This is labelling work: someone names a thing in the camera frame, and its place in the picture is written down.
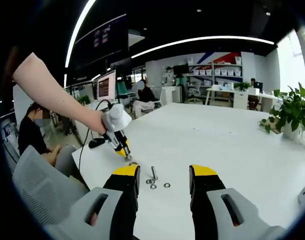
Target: black cable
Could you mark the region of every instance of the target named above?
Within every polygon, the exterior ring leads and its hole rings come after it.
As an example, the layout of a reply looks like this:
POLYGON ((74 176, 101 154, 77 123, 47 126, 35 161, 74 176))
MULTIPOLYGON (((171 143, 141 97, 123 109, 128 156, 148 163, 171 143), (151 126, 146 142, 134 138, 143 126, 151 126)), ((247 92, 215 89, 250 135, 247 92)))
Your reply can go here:
MULTIPOLYGON (((96 107, 95 111, 97 111, 97 109, 99 108, 99 105, 100 105, 102 102, 104 102, 104 101, 106 101, 106 102, 108 103, 108 108, 109 108, 109 109, 111 109, 111 108, 112 108, 112 106, 113 106, 113 105, 111 104, 111 102, 110 102, 110 101, 108 101, 107 99, 104 99, 104 100, 101 100, 101 101, 98 103, 98 105, 97 105, 97 107, 96 107)), ((85 140, 84 140, 84 142, 83 142, 83 145, 82 145, 82 147, 81 147, 81 151, 80 151, 79 163, 78 163, 78 170, 79 170, 79 172, 81 171, 81 159, 82 159, 82 153, 83 153, 84 146, 85 146, 85 143, 86 143, 87 138, 88 138, 89 130, 90 130, 90 128, 88 127, 87 134, 86 134, 86 138, 85 138, 85 140)))
POLYGON ((6 149, 7 153, 10 155, 10 157, 12 158, 12 160, 14 161, 15 164, 17 164, 16 160, 14 159, 13 155, 11 155, 11 153, 9 152, 8 148, 6 147, 5 143, 2 142, 2 145, 4 146, 4 148, 6 149))

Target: white flower pot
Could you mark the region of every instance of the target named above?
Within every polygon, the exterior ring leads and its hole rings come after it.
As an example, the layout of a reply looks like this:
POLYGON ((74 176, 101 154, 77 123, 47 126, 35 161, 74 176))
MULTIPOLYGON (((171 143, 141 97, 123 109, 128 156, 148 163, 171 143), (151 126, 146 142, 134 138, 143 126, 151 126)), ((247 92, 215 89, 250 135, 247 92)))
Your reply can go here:
POLYGON ((299 124, 298 128, 295 131, 292 131, 292 121, 290 123, 286 121, 286 124, 283 128, 283 136, 292 141, 295 141, 299 137, 300 129, 301 125, 299 124))

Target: computer mouse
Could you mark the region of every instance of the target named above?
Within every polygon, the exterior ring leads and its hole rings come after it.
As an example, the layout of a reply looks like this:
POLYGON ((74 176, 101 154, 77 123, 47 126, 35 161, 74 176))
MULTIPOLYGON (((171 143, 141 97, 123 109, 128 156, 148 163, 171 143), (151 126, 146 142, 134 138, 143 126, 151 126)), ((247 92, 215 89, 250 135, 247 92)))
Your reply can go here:
POLYGON ((93 140, 91 140, 88 144, 88 147, 90 149, 93 149, 93 148, 96 148, 102 144, 104 144, 106 141, 104 138, 102 137, 97 137, 97 138, 94 138, 93 140))

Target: black shirt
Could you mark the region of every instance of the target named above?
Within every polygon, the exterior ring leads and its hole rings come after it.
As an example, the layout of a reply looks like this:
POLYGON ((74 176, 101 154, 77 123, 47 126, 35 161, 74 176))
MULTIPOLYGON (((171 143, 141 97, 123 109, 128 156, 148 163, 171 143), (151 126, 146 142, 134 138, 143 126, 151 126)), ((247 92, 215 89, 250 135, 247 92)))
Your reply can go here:
POLYGON ((153 91, 145 86, 143 90, 138 90, 139 101, 148 103, 150 101, 156 101, 153 91))
POLYGON ((28 116, 25 116, 20 123, 18 135, 20 155, 29 145, 33 146, 39 154, 48 152, 40 128, 28 116))

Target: ceiling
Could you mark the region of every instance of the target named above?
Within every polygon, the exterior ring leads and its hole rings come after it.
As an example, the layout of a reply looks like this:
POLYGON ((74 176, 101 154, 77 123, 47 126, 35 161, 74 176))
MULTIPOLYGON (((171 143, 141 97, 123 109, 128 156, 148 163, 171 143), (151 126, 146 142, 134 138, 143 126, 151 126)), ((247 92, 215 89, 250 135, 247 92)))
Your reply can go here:
MULTIPOLYGON (((106 70, 104 60, 75 71, 74 50, 70 68, 65 69, 69 42, 79 15, 88 0, 43 0, 44 8, 38 17, 42 19, 39 31, 44 33, 44 45, 38 56, 46 63, 58 83, 74 84, 74 77, 88 78, 106 70)), ((142 51, 178 40, 233 35, 256 37, 277 43, 292 28, 297 19, 289 6, 280 0, 97 0, 86 16, 77 40, 97 26, 122 14, 127 14, 128 29, 140 33, 144 40, 132 45, 129 51, 106 59, 109 65, 129 58, 142 51), (267 16, 263 6, 271 16, 267 16)), ((267 55, 276 46, 245 40, 200 40, 159 49, 134 58, 131 67, 142 66, 147 61, 177 55, 212 52, 253 52, 267 55)))

